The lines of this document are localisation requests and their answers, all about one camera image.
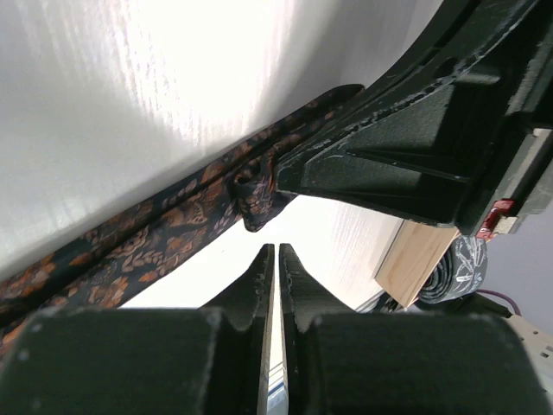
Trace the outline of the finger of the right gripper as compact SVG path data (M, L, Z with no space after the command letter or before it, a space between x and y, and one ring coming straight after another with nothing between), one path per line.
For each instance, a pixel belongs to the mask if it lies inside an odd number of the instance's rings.
M446 1L402 57L343 114L285 156L279 190L437 227L457 218L498 116L500 64L484 59L532 1Z

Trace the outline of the dark paisley necktie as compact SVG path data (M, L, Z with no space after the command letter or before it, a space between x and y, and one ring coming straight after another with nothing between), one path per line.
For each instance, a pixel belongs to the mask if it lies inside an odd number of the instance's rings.
M1 284L1 351L48 307L112 309L164 278L235 223L255 233L291 196L277 161L334 121L361 85L338 86L190 176L116 214Z

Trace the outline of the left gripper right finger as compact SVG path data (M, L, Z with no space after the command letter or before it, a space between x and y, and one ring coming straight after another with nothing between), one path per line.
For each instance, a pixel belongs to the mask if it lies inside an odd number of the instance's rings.
M288 413L317 414L324 386L316 320L352 309L307 272L290 244L279 246L278 273Z

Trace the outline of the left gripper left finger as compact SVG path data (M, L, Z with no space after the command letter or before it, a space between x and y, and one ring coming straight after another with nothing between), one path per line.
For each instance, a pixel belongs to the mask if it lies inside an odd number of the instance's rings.
M208 343L205 414L265 414L270 369L275 247L201 309L216 319Z

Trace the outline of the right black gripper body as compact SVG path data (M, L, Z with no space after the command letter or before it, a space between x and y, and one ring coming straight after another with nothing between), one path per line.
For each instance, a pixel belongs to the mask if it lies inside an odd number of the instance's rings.
M491 238L552 202L552 3L537 2L484 62L502 66L500 114L483 130L488 147L457 227Z

